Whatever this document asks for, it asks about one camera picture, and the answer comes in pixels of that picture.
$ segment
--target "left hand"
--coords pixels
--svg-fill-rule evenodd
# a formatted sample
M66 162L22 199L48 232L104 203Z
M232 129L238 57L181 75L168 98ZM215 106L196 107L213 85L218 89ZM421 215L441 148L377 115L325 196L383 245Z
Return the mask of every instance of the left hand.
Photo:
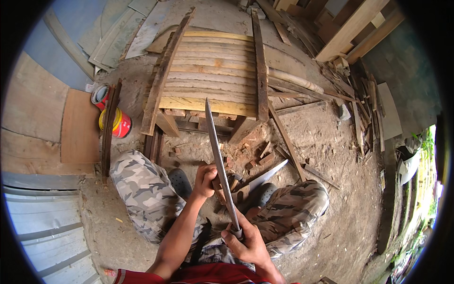
M215 164L201 164L197 169L196 181L192 194L203 198L213 196L214 189L212 181L216 175L217 169Z

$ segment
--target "corrugated metal sheet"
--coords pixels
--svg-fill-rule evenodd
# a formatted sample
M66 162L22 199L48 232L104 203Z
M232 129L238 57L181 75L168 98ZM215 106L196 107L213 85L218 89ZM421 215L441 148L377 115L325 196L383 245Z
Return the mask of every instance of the corrugated metal sheet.
M84 237L77 190L4 187L25 252L47 284L100 284Z

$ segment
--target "blue wall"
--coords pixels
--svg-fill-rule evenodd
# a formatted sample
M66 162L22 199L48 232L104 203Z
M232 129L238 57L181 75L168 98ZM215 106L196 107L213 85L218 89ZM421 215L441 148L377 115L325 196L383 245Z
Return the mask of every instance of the blue wall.
M441 111L435 74L418 36L404 20L363 57L377 83L390 88L403 138L436 123Z
M80 50L77 41L91 29L96 18L103 12L106 1L56 0L52 4L61 25ZM39 21L30 34L24 51L71 88L85 90L85 84L92 82L60 46L43 20Z

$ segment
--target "paint can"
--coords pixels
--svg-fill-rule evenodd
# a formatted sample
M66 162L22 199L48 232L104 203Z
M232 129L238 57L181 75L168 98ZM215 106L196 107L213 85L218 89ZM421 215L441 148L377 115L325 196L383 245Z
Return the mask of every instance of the paint can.
M91 94L91 102L101 111L104 110L111 91L112 87L109 84L102 83Z
M105 113L106 110L103 110L98 120L99 128L101 130L104 129L103 119ZM112 137L125 138L131 132L131 129L131 118L121 109L117 108L115 111L115 119L113 120Z

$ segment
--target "black strap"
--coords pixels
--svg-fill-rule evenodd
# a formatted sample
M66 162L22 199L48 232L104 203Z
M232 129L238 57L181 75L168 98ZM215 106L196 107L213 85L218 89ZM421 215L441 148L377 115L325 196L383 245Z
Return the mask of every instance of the black strap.
M207 222L203 224L202 232L199 235L199 239L196 243L196 247L191 255L191 261L189 262L189 266L195 266L198 264L198 260L200 258L200 254L202 253L202 249L204 244L210 240L210 231L211 231L211 222L210 219L207 218Z

